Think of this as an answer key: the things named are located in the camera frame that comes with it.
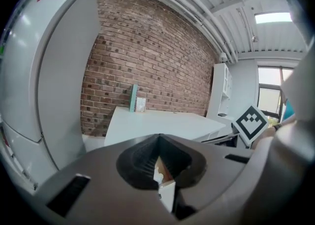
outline ceiling light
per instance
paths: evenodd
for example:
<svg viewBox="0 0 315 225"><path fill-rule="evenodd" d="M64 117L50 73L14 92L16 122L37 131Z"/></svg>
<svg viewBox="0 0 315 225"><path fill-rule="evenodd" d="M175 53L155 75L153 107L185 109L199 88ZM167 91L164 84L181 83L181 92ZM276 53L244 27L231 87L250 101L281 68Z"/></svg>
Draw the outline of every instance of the ceiling light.
<svg viewBox="0 0 315 225"><path fill-rule="evenodd" d="M275 12L255 15L256 23L292 22L289 12Z"/></svg>

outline window frame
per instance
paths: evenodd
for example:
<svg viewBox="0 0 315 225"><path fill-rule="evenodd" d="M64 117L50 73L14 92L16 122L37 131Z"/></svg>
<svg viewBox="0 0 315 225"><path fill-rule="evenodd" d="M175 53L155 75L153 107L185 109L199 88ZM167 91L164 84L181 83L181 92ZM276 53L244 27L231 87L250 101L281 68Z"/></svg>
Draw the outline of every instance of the window frame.
<svg viewBox="0 0 315 225"><path fill-rule="evenodd" d="M279 69L279 72L280 72L280 81L281 81L281 85L282 83L284 82L284 76L283 76L283 69L289 69L289 70L294 70L293 68L291 67L284 67L284 66L265 66L265 65L259 65L258 66L258 69L259 68L273 68L273 69ZM273 118L276 118L278 119L278 123L280 122L281 120L281 117L282 117L282 111L283 111L283 105L284 105L284 94L282 92L282 89L281 89L281 85L271 85L271 84L264 84L264 83L260 83L258 81L258 100L257 100L257 108L258 108L258 105L259 105L259 99L260 99L260 89L270 89L270 90L277 90L277 91L280 91L280 108L279 108L279 112L278 113L273 113L273 112L269 112L269 111L265 111L265 110L262 110L262 112L265 114L265 116L269 116L269 117L273 117Z"/></svg>

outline black slot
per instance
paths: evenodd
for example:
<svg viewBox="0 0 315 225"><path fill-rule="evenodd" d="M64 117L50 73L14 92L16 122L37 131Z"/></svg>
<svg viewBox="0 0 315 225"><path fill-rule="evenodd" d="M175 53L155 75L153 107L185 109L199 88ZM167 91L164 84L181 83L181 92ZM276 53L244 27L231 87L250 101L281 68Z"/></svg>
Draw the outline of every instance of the black slot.
<svg viewBox="0 0 315 225"><path fill-rule="evenodd" d="M226 159L228 160L233 160L239 163L247 164L247 162L250 160L250 158L234 155L234 154L229 154L225 156Z"/></svg>
<svg viewBox="0 0 315 225"><path fill-rule="evenodd" d="M47 204L47 207L62 217L65 217L89 181L90 178L86 176L75 176L75 178Z"/></svg>

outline white wall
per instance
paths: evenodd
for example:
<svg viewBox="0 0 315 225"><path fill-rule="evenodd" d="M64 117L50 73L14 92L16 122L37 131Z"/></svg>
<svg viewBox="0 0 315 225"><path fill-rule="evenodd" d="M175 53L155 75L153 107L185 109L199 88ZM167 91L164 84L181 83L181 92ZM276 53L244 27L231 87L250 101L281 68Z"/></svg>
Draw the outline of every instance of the white wall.
<svg viewBox="0 0 315 225"><path fill-rule="evenodd" d="M228 115L236 117L244 107L258 100L258 64L256 60L242 60L228 65L232 75L232 96Z"/></svg>

